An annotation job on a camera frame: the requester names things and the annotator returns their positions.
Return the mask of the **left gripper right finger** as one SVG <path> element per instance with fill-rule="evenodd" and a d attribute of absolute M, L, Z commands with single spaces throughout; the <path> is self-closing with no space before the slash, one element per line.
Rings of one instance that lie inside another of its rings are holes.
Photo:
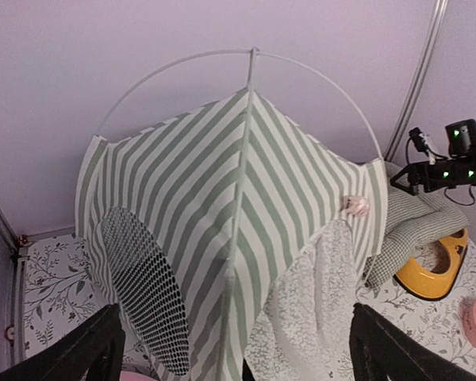
<path fill-rule="evenodd" d="M 349 337 L 356 380 L 476 380 L 476 375 L 436 355 L 368 305 L 354 304 Z"/>

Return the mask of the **green checkered cushion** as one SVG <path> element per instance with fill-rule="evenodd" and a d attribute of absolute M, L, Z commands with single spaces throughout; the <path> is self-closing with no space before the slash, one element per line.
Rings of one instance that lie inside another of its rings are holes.
<path fill-rule="evenodd" d="M 464 229 L 466 215 L 453 203 L 436 193 L 411 195 L 390 186 L 390 179 L 401 168 L 385 162 L 387 200 L 371 210 L 378 212 L 378 220 L 385 224 L 382 247 L 375 258 L 367 258 L 363 269 L 364 284 L 378 290 L 392 278 L 418 246 L 435 242 Z"/>

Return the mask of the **striped pet tent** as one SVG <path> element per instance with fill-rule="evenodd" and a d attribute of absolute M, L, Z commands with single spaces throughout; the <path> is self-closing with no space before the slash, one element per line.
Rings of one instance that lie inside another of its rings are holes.
<path fill-rule="evenodd" d="M 351 273 L 378 253 L 386 166 L 354 164 L 242 89 L 117 142 L 94 136 L 75 231 L 94 283 L 162 380 L 239 380 L 271 284 L 344 221 Z"/>

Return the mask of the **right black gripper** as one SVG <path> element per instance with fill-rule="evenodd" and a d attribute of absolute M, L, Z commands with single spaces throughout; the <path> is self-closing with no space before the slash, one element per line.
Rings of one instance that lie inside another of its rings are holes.
<path fill-rule="evenodd" d="M 390 179 L 390 186 L 407 194 L 416 194 L 419 186 L 424 193 L 442 189 L 448 185 L 448 166 L 446 162 L 428 161 L 408 164 Z"/>

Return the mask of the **yellow double bowl holder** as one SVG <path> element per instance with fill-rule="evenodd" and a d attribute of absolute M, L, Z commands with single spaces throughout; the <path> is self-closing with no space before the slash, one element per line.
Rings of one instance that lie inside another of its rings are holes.
<path fill-rule="evenodd" d="M 440 238 L 438 242 L 442 258 L 433 269 L 428 270 L 411 257 L 393 277 L 405 291 L 425 301 L 439 301 L 450 294 L 467 254 L 468 229 Z"/>

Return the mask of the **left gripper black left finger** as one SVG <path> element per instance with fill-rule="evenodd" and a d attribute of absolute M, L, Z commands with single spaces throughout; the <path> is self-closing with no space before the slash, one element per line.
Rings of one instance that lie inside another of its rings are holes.
<path fill-rule="evenodd" d="M 0 373 L 3 380 L 119 380 L 125 332 L 117 304 L 106 305 L 44 351 Z"/>

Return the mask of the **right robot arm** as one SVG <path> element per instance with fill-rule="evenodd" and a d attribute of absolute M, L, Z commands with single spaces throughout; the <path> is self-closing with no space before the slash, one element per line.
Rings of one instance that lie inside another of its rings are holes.
<path fill-rule="evenodd" d="M 455 189 L 458 186 L 476 188 L 476 121 L 466 119 L 445 126 L 448 154 L 441 155 L 430 145 L 428 135 L 419 128 L 409 131 L 408 144 L 428 159 L 408 161 L 390 179 L 390 185 L 408 194 L 416 195 L 422 188 L 425 193 Z"/>

